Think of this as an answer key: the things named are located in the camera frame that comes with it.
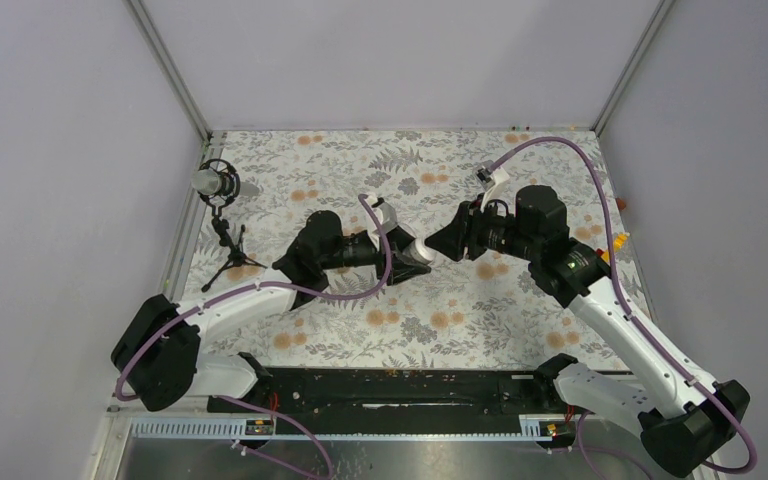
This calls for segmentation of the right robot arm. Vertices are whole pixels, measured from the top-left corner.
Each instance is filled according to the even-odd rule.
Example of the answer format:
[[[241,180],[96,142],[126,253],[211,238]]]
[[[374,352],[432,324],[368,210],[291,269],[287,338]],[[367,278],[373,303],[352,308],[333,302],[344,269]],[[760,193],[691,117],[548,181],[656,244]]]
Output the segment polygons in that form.
[[[571,404],[595,413],[638,436],[675,477],[691,474],[737,434],[749,392],[736,380],[718,381],[633,304],[609,265],[571,236],[566,205],[551,187],[521,188],[512,212],[489,192],[464,201],[425,245],[453,261],[488,250],[527,261],[538,288],[598,333],[639,383],[557,355],[539,367],[543,378],[533,386],[543,410]]]

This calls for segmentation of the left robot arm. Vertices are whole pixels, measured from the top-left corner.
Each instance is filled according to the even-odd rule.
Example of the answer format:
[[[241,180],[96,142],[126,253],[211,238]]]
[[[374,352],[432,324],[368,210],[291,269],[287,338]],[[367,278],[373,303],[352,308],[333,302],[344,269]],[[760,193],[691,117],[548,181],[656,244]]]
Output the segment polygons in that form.
[[[429,273],[437,257],[384,199],[360,195],[359,201],[371,223],[365,231],[347,235],[335,212],[316,211],[284,255],[249,282],[181,304],[163,294],[147,299],[111,353],[119,372],[115,398],[138,400],[151,412],[199,396],[231,396],[248,411],[264,407],[271,387],[250,355],[213,355],[207,347],[246,322],[316,299],[373,297]]]

